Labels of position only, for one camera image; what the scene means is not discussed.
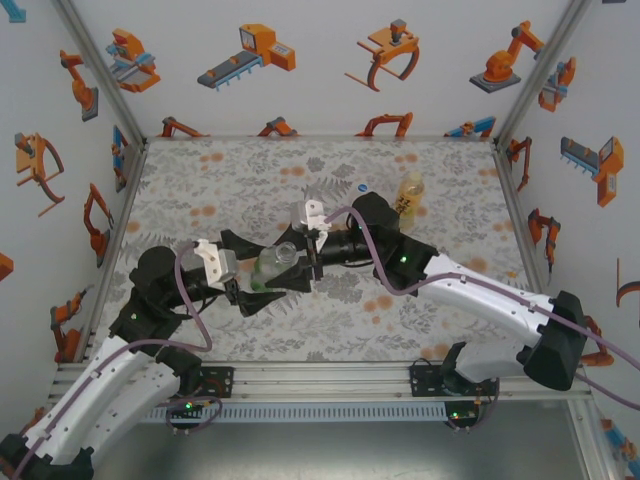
conveyor illustration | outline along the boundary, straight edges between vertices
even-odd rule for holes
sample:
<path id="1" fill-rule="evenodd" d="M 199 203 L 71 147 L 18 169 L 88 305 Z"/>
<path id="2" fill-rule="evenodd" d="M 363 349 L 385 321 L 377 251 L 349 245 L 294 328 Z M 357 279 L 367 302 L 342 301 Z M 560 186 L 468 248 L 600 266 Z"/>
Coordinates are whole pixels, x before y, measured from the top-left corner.
<path id="1" fill-rule="evenodd" d="M 229 85 L 232 79 L 239 79 L 242 73 L 251 73 L 256 66 L 274 64 L 289 72 L 296 68 L 295 51 L 277 42 L 276 32 L 271 28 L 259 23 L 242 25 L 240 40 L 243 50 L 200 75 L 199 84 L 220 90 L 222 85 Z"/>
<path id="2" fill-rule="evenodd" d="M 616 137 L 611 137 L 598 153 L 574 140 L 562 137 L 560 153 L 575 168 L 590 172 L 591 180 L 598 184 L 598 205 L 606 207 L 617 194 L 617 175 L 624 167 L 624 149 Z"/>

metal bracket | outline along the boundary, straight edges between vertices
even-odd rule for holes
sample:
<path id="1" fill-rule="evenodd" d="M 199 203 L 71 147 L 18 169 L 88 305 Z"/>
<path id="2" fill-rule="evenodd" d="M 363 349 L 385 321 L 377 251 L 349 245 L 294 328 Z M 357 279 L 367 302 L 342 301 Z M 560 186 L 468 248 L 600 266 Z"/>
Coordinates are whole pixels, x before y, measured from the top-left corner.
<path id="1" fill-rule="evenodd" d="M 202 386 L 199 397 L 231 398 L 233 392 L 233 367 L 202 367 Z"/>
<path id="2" fill-rule="evenodd" d="M 454 397 L 458 396 L 449 391 L 444 385 L 442 374 L 440 373 L 442 366 L 427 364 L 416 365 L 415 363 L 409 367 L 409 383 L 411 385 L 412 397 Z M 481 389 L 483 396 L 495 396 L 496 386 L 491 381 L 477 384 Z"/>

wall decal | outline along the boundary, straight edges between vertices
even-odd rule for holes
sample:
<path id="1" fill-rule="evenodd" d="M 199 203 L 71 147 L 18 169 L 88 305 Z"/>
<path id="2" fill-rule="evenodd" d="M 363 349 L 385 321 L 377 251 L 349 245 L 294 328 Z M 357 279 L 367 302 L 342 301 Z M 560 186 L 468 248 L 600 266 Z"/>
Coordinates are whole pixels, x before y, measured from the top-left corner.
<path id="1" fill-rule="evenodd" d="M 286 120 L 282 117 L 278 117 L 271 122 L 267 122 L 266 127 L 260 131 L 258 136 L 268 137 L 271 132 L 276 132 L 281 137 L 295 137 L 298 135 L 298 131 L 287 125 Z"/>
<path id="2" fill-rule="evenodd" d="M 620 285 L 620 259 L 616 260 L 616 307 L 620 308 L 622 297 L 631 292 L 640 293 L 640 280 Z M 638 326 L 640 326 L 640 314 L 638 314 Z"/>
<path id="3" fill-rule="evenodd" d="M 476 87 L 487 93 L 497 92 L 520 82 L 521 78 L 513 73 L 513 65 L 518 59 L 522 46 L 525 45 L 534 51 L 533 58 L 537 59 L 544 46 L 538 37 L 530 30 L 531 22 L 528 20 L 511 30 L 511 44 L 507 50 L 499 50 L 487 60 L 487 69 L 469 79 Z"/>
<path id="4" fill-rule="evenodd" d="M 293 48 L 276 41 L 276 32 L 260 23 L 247 23 L 240 27 L 242 48 L 239 53 L 220 65 L 207 70 L 198 77 L 198 83 L 220 90 L 231 79 L 240 78 L 243 72 L 251 73 L 256 65 L 266 67 L 274 64 L 290 72 L 296 68 L 296 52 Z"/>
<path id="5" fill-rule="evenodd" d="M 33 135 L 24 136 L 22 133 L 16 133 L 15 136 L 16 145 L 16 173 L 22 173 L 25 170 L 29 170 L 29 176 L 20 180 L 17 185 L 20 187 L 30 180 L 36 182 L 36 184 L 42 188 L 44 194 L 53 203 L 45 208 L 38 214 L 41 217 L 56 205 L 62 203 L 64 197 L 59 197 L 51 191 L 48 182 L 64 172 L 64 165 L 56 149 L 51 145 L 51 142 L 46 138 L 42 138 L 38 133 Z M 52 175 L 47 176 L 44 166 L 44 154 L 49 151 L 53 156 L 53 160 L 56 162 L 58 171 Z"/>
<path id="6" fill-rule="evenodd" d="M 602 336 L 602 330 L 598 326 L 598 323 L 589 315 L 585 315 L 587 321 L 587 328 L 598 336 Z M 587 367 L 608 367 L 613 365 L 614 358 L 609 353 L 609 350 L 604 345 L 598 345 L 598 351 L 596 353 L 588 353 L 580 358 L 583 365 Z"/>
<path id="7" fill-rule="evenodd" d="M 87 231 L 89 232 L 91 248 L 94 252 L 96 252 L 96 265 L 98 268 L 100 268 L 102 266 L 102 262 L 104 262 L 104 255 L 107 252 L 107 245 L 109 245 L 111 232 L 110 230 L 105 230 L 105 232 L 102 233 L 91 223 L 91 208 L 93 207 L 94 201 L 107 216 L 107 219 L 109 221 L 109 228 L 113 228 L 113 216 L 107 208 L 107 204 L 102 198 L 102 195 L 100 195 L 98 188 L 93 183 L 90 183 L 89 196 L 87 197 L 87 201 L 84 204 L 84 226 L 87 227 Z"/>
<path id="8" fill-rule="evenodd" d="M 404 137 L 407 134 L 407 130 L 409 130 L 412 121 L 412 112 L 409 112 L 405 115 L 389 115 L 388 113 L 385 113 L 384 115 L 373 117 L 371 120 L 369 120 L 367 125 L 364 127 L 364 130 L 360 133 L 357 133 L 356 137 L 373 137 L 373 131 L 381 123 L 397 123 L 398 128 L 396 129 L 395 136 Z"/>
<path id="9" fill-rule="evenodd" d="M 547 79 L 547 83 L 538 94 L 538 104 L 541 108 L 555 112 L 556 107 L 569 93 L 569 85 L 576 74 L 576 58 L 571 57 L 568 62 L 559 62 L 556 71 Z"/>
<path id="10" fill-rule="evenodd" d="M 538 242 L 542 239 L 542 230 L 547 228 L 547 238 L 544 245 L 544 258 L 547 259 L 547 265 L 549 267 L 549 281 L 547 285 L 551 283 L 551 272 L 553 270 L 553 264 L 555 263 L 555 251 L 556 251 L 556 239 L 560 232 L 560 222 L 553 217 L 543 217 L 540 215 L 540 209 L 534 208 L 529 214 L 528 219 L 529 233 L 533 239 L 533 245 L 538 246 Z"/>
<path id="11" fill-rule="evenodd" d="M 531 156 L 531 137 L 525 138 L 522 142 L 517 140 L 511 140 L 509 148 L 507 148 L 507 159 L 509 165 L 513 168 L 513 164 L 520 158 L 520 152 L 524 149 L 524 171 L 522 173 L 522 180 L 518 185 L 517 191 L 520 192 L 529 183 L 529 159 Z"/>
<path id="12" fill-rule="evenodd" d="M 458 128 L 449 130 L 444 134 L 445 137 L 470 137 L 476 133 L 480 133 L 480 138 L 487 138 L 491 135 L 493 126 L 496 124 L 496 117 L 486 117 L 476 122 L 465 122 Z"/>
<path id="13" fill-rule="evenodd" d="M 129 145 L 117 126 L 113 126 L 113 143 L 111 144 L 111 156 L 113 157 L 113 171 L 116 174 L 116 193 L 127 186 L 127 178 L 124 175 L 124 148 Z"/>
<path id="14" fill-rule="evenodd" d="M 396 20 L 391 22 L 389 27 L 385 27 L 377 32 L 373 32 L 367 37 L 371 42 L 378 45 L 378 47 L 370 47 L 363 42 L 357 42 L 358 45 L 370 52 L 373 56 L 371 60 L 371 68 L 367 75 L 367 81 L 359 79 L 351 73 L 345 73 L 347 77 L 361 83 L 365 87 L 369 87 L 374 92 L 379 92 L 380 89 L 376 87 L 376 75 L 378 70 L 382 69 L 387 73 L 390 73 L 399 80 L 406 80 L 416 68 L 418 59 L 420 58 L 420 47 L 418 41 L 420 40 L 413 33 L 407 30 L 407 23 L 403 20 Z M 394 58 L 403 55 L 411 54 L 409 63 L 401 73 L 396 73 L 393 70 L 385 67 Z"/>
<path id="15" fill-rule="evenodd" d="M 616 137 L 611 137 L 598 153 L 574 140 L 562 137 L 560 153 L 567 163 L 591 172 L 591 180 L 598 185 L 598 205 L 606 207 L 618 193 L 618 172 L 624 167 L 624 149 Z"/>
<path id="16" fill-rule="evenodd" d="M 13 260 L 0 253 L 0 282 L 13 272 Z"/>
<path id="17" fill-rule="evenodd" d="M 113 42 L 106 50 L 114 60 L 109 67 L 111 75 L 123 90 L 140 93 L 160 81 L 153 55 L 144 51 L 135 35 L 116 28 Z"/>
<path id="18" fill-rule="evenodd" d="M 0 0 L 0 5 L 9 14 L 9 23 L 25 23 L 27 21 L 27 11 L 19 8 L 15 0 Z"/>
<path id="19" fill-rule="evenodd" d="M 73 362 L 73 357 L 80 342 L 81 330 L 72 328 L 65 333 L 62 331 L 62 326 L 80 312 L 82 299 L 91 288 L 93 288 L 93 285 L 89 285 L 84 290 L 76 293 L 71 300 L 68 300 L 61 307 L 54 306 L 49 311 L 51 314 L 51 330 L 58 348 L 54 358 L 56 363 Z"/>
<path id="20" fill-rule="evenodd" d="M 162 119 L 162 133 L 158 137 L 170 138 L 176 130 L 186 133 L 190 137 L 210 137 L 211 135 L 203 135 L 202 133 L 194 130 L 191 127 L 187 127 L 184 123 L 178 122 L 173 117 L 165 117 Z"/>
<path id="21" fill-rule="evenodd" d="M 71 90 L 76 101 L 82 107 L 82 121 L 86 122 L 96 118 L 98 116 L 98 88 L 88 88 L 76 70 L 78 65 L 84 65 L 84 60 L 80 55 L 67 55 L 64 50 L 60 50 L 60 63 L 73 78 Z"/>
<path id="22" fill-rule="evenodd" d="M 625 480 L 640 478 L 640 459 L 638 449 L 631 441 L 616 427 L 611 420 L 600 420 L 602 429 L 609 440 L 609 443 L 617 450 L 622 460 L 627 463 L 627 468 L 633 476 L 625 476 Z"/>

orange robot illustration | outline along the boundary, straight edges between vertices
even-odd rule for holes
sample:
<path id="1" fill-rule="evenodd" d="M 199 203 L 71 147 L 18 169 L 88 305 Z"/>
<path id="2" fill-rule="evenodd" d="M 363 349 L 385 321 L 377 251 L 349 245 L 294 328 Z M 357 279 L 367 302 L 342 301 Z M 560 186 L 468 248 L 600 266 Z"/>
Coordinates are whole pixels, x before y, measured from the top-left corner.
<path id="1" fill-rule="evenodd" d="M 399 80 L 406 80 L 411 75 L 420 58 L 420 47 L 418 46 L 420 39 L 407 30 L 407 23 L 404 20 L 398 19 L 391 22 L 389 27 L 378 30 L 367 38 L 378 46 L 377 48 L 370 47 L 366 43 L 358 42 L 358 45 L 370 52 L 373 57 L 367 81 L 365 82 L 351 73 L 345 73 L 347 77 L 369 87 L 374 92 L 379 92 L 380 89 L 376 87 L 376 75 L 379 70 L 383 70 Z M 385 67 L 391 60 L 403 54 L 410 54 L 411 58 L 402 72 L 396 73 Z"/>
<path id="2" fill-rule="evenodd" d="M 16 151 L 16 172 L 22 173 L 25 170 L 29 170 L 29 176 L 20 180 L 17 185 L 20 187 L 33 180 L 42 189 L 47 198 L 53 202 L 38 214 L 38 217 L 41 217 L 64 200 L 64 197 L 56 195 L 49 187 L 49 182 L 64 172 L 64 165 L 62 165 L 60 155 L 58 155 L 51 142 L 41 137 L 38 133 L 29 136 L 16 133 L 15 145 L 18 149 Z M 44 154 L 46 151 L 51 153 L 56 167 L 58 167 L 58 171 L 49 176 L 47 176 L 44 167 Z"/>

white wall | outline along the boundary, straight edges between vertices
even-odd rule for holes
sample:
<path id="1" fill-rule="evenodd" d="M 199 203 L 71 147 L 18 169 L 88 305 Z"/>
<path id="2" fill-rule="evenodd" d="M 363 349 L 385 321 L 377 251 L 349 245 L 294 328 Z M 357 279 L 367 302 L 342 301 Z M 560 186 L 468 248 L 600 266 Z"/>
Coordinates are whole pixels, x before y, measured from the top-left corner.
<path id="1" fill-rule="evenodd" d="M 524 81 L 487 94 L 469 83 L 489 56 L 506 49 L 511 29 L 524 20 L 545 41 L 566 1 L 492 0 L 111 0 L 74 2 L 94 42 L 104 49 L 123 28 L 156 56 L 162 80 L 142 93 L 123 91 L 146 135 L 160 133 L 164 117 L 214 135 L 256 135 L 283 116 L 301 134 L 361 131 L 371 117 L 413 111 L 409 134 L 436 134 L 465 121 L 495 115 L 500 127 Z M 371 54 L 356 45 L 401 18 L 420 37 L 420 60 L 404 82 L 379 72 L 376 93 L 347 78 L 366 78 Z M 297 68 L 273 65 L 245 73 L 219 92 L 197 78 L 241 50 L 238 28 L 263 23 L 296 51 Z M 104 52 L 105 61 L 111 57 Z M 526 78 L 533 52 L 523 48 L 514 71 Z M 395 131 L 380 127 L 380 132 Z"/>
<path id="2" fill-rule="evenodd" d="M 533 139 L 531 180 L 520 193 L 525 213 L 539 207 L 543 215 L 554 216 L 562 224 L 549 293 L 565 289 L 578 295 L 585 314 L 600 324 L 604 336 L 636 357 L 640 356 L 639 294 L 626 295 L 620 308 L 616 308 L 615 294 L 616 258 L 621 259 L 623 284 L 640 280 L 639 17 L 638 2 L 594 2 L 560 58 L 577 60 L 568 97 L 555 113 L 532 106 L 516 136 Z M 560 158 L 560 139 L 572 138 L 597 152 L 612 135 L 624 147 L 625 165 L 618 174 L 616 198 L 602 208 L 590 175 Z M 513 173 L 519 182 L 522 161 Z M 546 271 L 542 247 L 538 246 L 537 254 Z M 587 372 L 610 390 L 636 402 L 640 399 L 640 376 L 621 359 Z M 597 400 L 603 412 L 640 443 L 640 414 L 601 395 Z"/>
<path id="3" fill-rule="evenodd" d="M 14 261 L 14 272 L 0 282 L 0 438 L 17 432 L 44 404 L 55 372 L 56 351 L 49 328 L 49 309 L 62 305 L 89 283 L 98 284 L 101 270 L 89 245 L 82 216 L 89 182 L 102 192 L 116 219 L 125 190 L 114 189 L 111 135 L 115 116 L 104 96 L 97 118 L 83 123 L 71 91 L 71 76 L 60 65 L 59 50 L 78 53 L 50 2 L 21 0 L 27 22 L 10 24 L 0 9 L 0 252 Z M 88 86 L 96 81 L 78 67 Z M 49 201 L 27 176 L 16 173 L 14 134 L 34 132 L 57 149 L 65 172 L 51 180 L 65 200 L 38 218 Z M 47 173 L 55 171 L 45 155 Z M 107 227 L 94 209 L 94 225 Z M 85 297 L 71 326 L 87 320 L 96 290 Z"/>

